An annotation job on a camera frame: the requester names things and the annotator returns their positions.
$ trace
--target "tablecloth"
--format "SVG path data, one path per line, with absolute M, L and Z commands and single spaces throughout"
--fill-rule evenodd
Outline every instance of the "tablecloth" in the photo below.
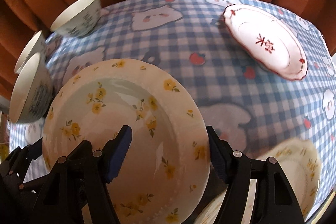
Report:
M 221 15 L 243 3 L 261 8 L 289 26 L 305 51 L 308 72 L 287 81 L 252 59 L 232 38 Z M 102 9 L 86 37 L 47 39 L 47 68 L 56 91 L 91 64 L 135 58 L 170 73 L 190 93 L 206 125 L 234 149 L 258 156 L 281 141 L 310 139 L 323 162 L 315 205 L 336 182 L 335 65 L 321 33 L 284 8 L 258 0 L 127 0 Z M 42 135 L 43 119 L 34 126 Z M 25 146 L 32 125 L 9 124 L 10 149 Z M 46 174 L 32 162 L 26 180 Z

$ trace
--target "white oval plate with red rim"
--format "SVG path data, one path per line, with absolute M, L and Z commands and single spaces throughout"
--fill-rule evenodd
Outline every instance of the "white oval plate with red rim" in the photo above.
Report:
M 308 64 L 300 42 L 276 17 L 245 4 L 226 7 L 223 17 L 237 42 L 266 68 L 287 80 L 306 76 Z
M 71 78 L 46 118 L 47 168 L 84 139 L 93 151 L 102 149 L 124 124 L 132 128 L 132 143 L 118 177 L 107 184 L 120 222 L 182 223 L 207 184 L 209 139 L 189 93 L 154 65 L 112 59 Z
M 293 188 L 303 217 L 306 218 L 314 205 L 320 184 L 321 160 L 314 144 L 310 140 L 288 139 L 258 157 L 258 160 L 266 160 L 268 157 L 275 157 L 278 160 Z M 251 180 L 241 224 L 250 223 L 255 190 L 256 180 Z M 225 193 L 226 190 L 215 197 L 198 215 L 194 224 L 213 224 Z

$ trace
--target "metal pin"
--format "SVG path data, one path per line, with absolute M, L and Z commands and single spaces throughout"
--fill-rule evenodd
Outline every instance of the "metal pin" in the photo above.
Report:
M 64 156 L 60 157 L 60 158 L 57 160 L 57 162 L 58 162 L 59 164 L 63 164 L 63 163 L 65 163 L 66 161 L 67 161 L 67 157 L 64 157 Z
M 270 163 L 272 163 L 272 164 L 276 164 L 276 163 L 277 163 L 277 159 L 274 158 L 274 157 L 269 157 L 269 158 L 268 158 L 268 161 L 269 161 Z
M 103 153 L 100 150 L 95 150 L 92 152 L 92 156 L 94 156 L 95 158 L 98 158 L 102 155 Z
M 242 155 L 243 155 L 243 153 L 241 153 L 241 152 L 238 151 L 238 150 L 233 151 L 233 156 L 235 156 L 235 157 L 237 157 L 237 158 L 240 158 Z

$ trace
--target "tableware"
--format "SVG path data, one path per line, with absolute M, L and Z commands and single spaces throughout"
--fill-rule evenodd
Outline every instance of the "tableware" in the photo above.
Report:
M 266 68 L 287 80 L 306 76 L 308 62 L 300 42 L 276 17 L 245 4 L 228 6 L 223 17 L 236 41 Z
M 64 37 L 82 37 L 95 27 L 100 10 L 100 0 L 78 0 L 55 19 L 50 30 Z
M 53 98 L 53 84 L 42 55 L 35 53 L 19 74 L 9 105 L 14 123 L 37 121 L 48 110 Z
M 118 177 L 107 185 L 120 222 L 182 223 L 208 180 L 209 139 L 191 96 L 154 65 L 112 59 L 72 77 L 46 118 L 47 168 L 83 139 L 102 149 L 125 124 L 133 140 Z
M 34 34 L 34 36 L 29 40 L 23 51 L 21 52 L 15 68 L 14 72 L 16 74 L 19 74 L 25 63 L 31 58 L 35 53 L 39 52 L 41 53 L 41 56 L 43 60 L 45 60 L 46 57 L 46 43 L 45 43 L 45 38 L 42 34 L 42 31 L 38 31 L 37 33 Z
M 298 199 L 303 217 L 306 218 L 313 207 L 320 182 L 321 161 L 315 146 L 310 140 L 293 138 L 283 141 L 258 159 L 266 160 L 268 157 L 275 157 L 280 163 Z M 241 224 L 250 223 L 256 181 L 257 180 L 251 180 L 250 182 L 250 189 Z M 225 194 L 226 190 L 214 198 L 198 215 L 194 224 L 213 224 Z

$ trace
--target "gingham pattern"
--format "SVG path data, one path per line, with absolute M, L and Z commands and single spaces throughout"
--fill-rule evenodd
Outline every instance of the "gingham pattern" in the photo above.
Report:
M 159 52 L 159 67 L 176 78 L 191 94 L 198 106 L 218 102 L 233 102 L 253 115 L 248 129 L 248 150 L 260 155 L 284 139 L 299 137 L 315 144 L 323 162 L 320 187 L 315 205 L 320 204 L 336 182 L 336 150 L 334 132 L 336 118 L 328 121 L 322 110 L 323 91 L 336 91 L 336 78 L 328 76 L 322 56 L 328 56 L 325 43 L 316 27 L 303 29 L 295 14 L 276 5 L 258 0 L 240 0 L 243 4 L 259 7 L 278 19 L 283 18 L 298 33 L 305 51 L 308 73 L 302 81 L 287 81 L 263 70 L 235 42 L 225 27 L 211 22 L 218 20 L 224 8 L 205 0 L 127 0 L 106 9 L 94 31 L 84 38 L 63 38 L 60 47 L 47 60 L 56 90 L 68 62 L 104 46 L 105 59 L 142 59 L 149 50 Z M 132 12 L 163 6 L 170 2 L 184 17 L 176 22 L 147 31 L 132 31 Z M 47 42 L 55 37 L 51 35 Z M 194 66 L 189 61 L 193 52 L 205 54 L 206 63 Z M 256 78 L 246 79 L 243 69 L 252 67 Z M 308 116 L 311 128 L 306 129 L 303 118 Z M 25 146 L 25 125 L 10 125 L 10 148 Z M 26 180 L 45 174 L 43 160 L 31 164 Z

